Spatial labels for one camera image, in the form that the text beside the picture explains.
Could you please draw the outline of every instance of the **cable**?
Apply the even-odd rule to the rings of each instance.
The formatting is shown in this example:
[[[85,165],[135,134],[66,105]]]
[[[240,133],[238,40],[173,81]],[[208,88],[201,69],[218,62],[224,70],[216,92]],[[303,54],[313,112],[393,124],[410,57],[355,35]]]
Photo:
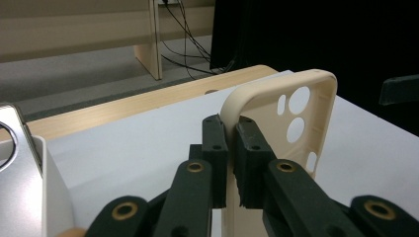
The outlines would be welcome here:
[[[178,25],[184,30],[184,33],[185,33],[185,36],[184,36],[184,53],[182,54],[182,53],[179,53],[179,52],[176,52],[176,51],[174,51],[174,50],[172,50],[172,49],[170,49],[169,48],[169,46],[165,43],[165,42],[163,42],[164,43],[164,45],[170,50],[170,51],[172,51],[173,53],[175,53],[175,54],[178,54],[178,55],[181,55],[181,56],[183,56],[184,57],[184,65],[182,65],[181,63],[176,63],[177,65],[182,65],[182,66],[185,66],[185,68],[186,68],[186,70],[187,70],[187,72],[188,72],[188,74],[189,74],[189,76],[191,77],[191,78],[193,78],[194,80],[195,80],[195,78],[191,75],[191,73],[190,73],[190,71],[189,71],[189,69],[192,69],[192,70],[194,70],[194,68],[192,68],[192,67],[190,67],[190,66],[188,66],[188,62],[187,62],[187,57],[199,57],[199,56],[191,56],[191,55],[188,55],[187,53],[186,53],[186,46],[187,46],[187,44],[186,44],[186,42],[187,42],[187,38],[188,38],[188,40],[197,48],[197,50],[198,50],[198,52],[199,52],[199,54],[201,55],[201,58],[203,58],[206,62],[208,62],[209,63],[209,65],[210,66],[213,66],[211,63],[210,63],[210,54],[204,49],[204,47],[200,44],[200,43],[198,43],[196,40],[195,40],[195,38],[192,36],[192,33],[191,33],[191,30],[190,30],[190,28],[189,28],[189,25],[188,25],[188,22],[187,22],[187,20],[186,20],[186,13],[185,13],[185,6],[183,5],[183,2],[181,2],[181,1],[179,1],[179,0],[177,0],[178,1],[178,4],[179,4],[179,8],[180,8],[180,11],[181,11],[181,14],[182,14],[182,17],[183,17],[183,22],[184,22],[184,25],[182,25],[182,23],[178,20],[178,18],[173,14],[173,12],[170,10],[170,8],[168,7],[168,4],[165,4],[165,7],[166,7],[166,9],[167,9],[167,11],[169,12],[169,14],[173,17],[173,19],[175,19],[175,21],[178,23]],[[222,69],[222,68],[217,68],[218,69],[218,71],[220,71],[221,73],[222,72],[224,72],[224,70]],[[219,73],[216,73],[216,72],[214,72],[213,71],[213,69],[210,69],[210,71],[211,71],[211,73],[209,73],[209,74],[212,74],[212,75],[217,75],[217,74],[219,74]]]
[[[204,57],[202,57],[202,56],[196,56],[196,55],[188,55],[188,54],[182,54],[182,53],[180,53],[180,52],[177,52],[177,51],[174,51],[174,50],[172,50],[167,44],[166,44],[166,42],[165,41],[162,41],[163,42],[163,44],[166,46],[166,48],[169,50],[169,51],[171,51],[171,52],[173,52],[173,53],[175,53],[175,54],[178,54],[179,56],[187,56],[187,57],[195,57],[195,58],[204,58]]]
[[[204,73],[211,74],[211,75],[216,75],[216,73],[213,73],[213,72],[208,72],[208,71],[205,71],[205,70],[201,70],[201,69],[198,69],[198,68],[195,68],[195,67],[191,67],[191,66],[188,66],[188,65],[185,65],[185,64],[179,63],[179,62],[174,61],[174,60],[172,60],[172,59],[170,59],[170,58],[168,58],[168,57],[166,57],[166,56],[164,56],[164,55],[161,55],[161,56],[162,56],[164,59],[168,60],[169,62],[171,62],[171,63],[173,63],[173,64],[176,64],[176,65],[178,65],[178,66],[187,67],[187,68],[189,68],[189,69],[191,69],[191,70],[195,70],[195,71],[199,71],[199,72],[204,72]]]
[[[188,35],[189,40],[191,41],[191,43],[193,43],[195,45],[195,47],[198,49],[200,55],[209,63],[209,65],[217,68],[219,71],[223,72],[222,68],[219,68],[213,64],[210,63],[210,53],[208,53],[204,47],[202,45],[200,45],[195,38],[192,36],[191,30],[189,28],[188,22],[186,21],[186,14],[185,14],[185,6],[183,5],[183,2],[179,1],[179,8],[181,10],[182,13],[182,17],[184,19],[184,24],[185,27],[181,24],[181,22],[176,18],[176,16],[173,14],[173,12],[170,10],[170,8],[166,5],[166,9],[168,10],[168,12],[170,13],[170,15],[172,15],[172,17],[176,20],[176,22],[179,24],[179,26],[185,31],[186,35]]]

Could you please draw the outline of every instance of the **floor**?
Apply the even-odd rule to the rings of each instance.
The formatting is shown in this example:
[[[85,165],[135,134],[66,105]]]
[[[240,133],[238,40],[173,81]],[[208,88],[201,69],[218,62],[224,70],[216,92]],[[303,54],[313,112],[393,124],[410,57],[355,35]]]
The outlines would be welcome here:
[[[196,41],[210,52],[211,36]],[[183,39],[161,43],[161,51],[185,64],[185,57],[179,55],[185,54]],[[135,58],[132,46],[0,63],[0,102],[18,106],[30,121],[219,73],[210,71],[209,62],[189,40],[186,54],[195,56],[187,57],[188,66],[206,72],[187,70],[162,58],[163,79],[155,80]]]

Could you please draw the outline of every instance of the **silver metal part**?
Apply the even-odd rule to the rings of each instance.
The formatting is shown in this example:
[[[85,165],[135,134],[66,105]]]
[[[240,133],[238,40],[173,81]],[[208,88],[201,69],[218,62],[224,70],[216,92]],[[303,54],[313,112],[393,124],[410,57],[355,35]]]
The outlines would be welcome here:
[[[0,104],[0,127],[12,137],[0,154],[13,150],[0,163],[0,236],[41,236],[42,159],[16,107]]]

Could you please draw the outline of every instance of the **wooden edge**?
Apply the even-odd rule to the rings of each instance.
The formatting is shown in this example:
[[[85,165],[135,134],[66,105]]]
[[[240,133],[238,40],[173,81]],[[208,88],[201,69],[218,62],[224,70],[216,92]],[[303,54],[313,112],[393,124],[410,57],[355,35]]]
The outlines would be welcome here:
[[[222,90],[275,73],[277,71],[268,66],[252,66],[49,118],[34,120],[28,122],[28,126],[33,135],[39,135],[46,140],[55,139],[195,98],[210,90]]]

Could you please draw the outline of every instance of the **brass insert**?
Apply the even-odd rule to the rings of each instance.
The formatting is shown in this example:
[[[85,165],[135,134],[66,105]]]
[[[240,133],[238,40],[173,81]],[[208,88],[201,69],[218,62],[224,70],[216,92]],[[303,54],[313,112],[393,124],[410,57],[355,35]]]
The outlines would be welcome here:
[[[396,217],[394,210],[381,201],[368,200],[364,203],[364,208],[380,219],[393,220]]]
[[[287,162],[280,162],[277,164],[277,169],[282,172],[294,172],[295,166]]]
[[[138,212],[138,206],[132,201],[123,202],[117,205],[112,211],[115,220],[126,220],[133,217]]]
[[[194,162],[188,165],[188,171],[193,173],[201,172],[204,169],[204,166],[201,163]]]

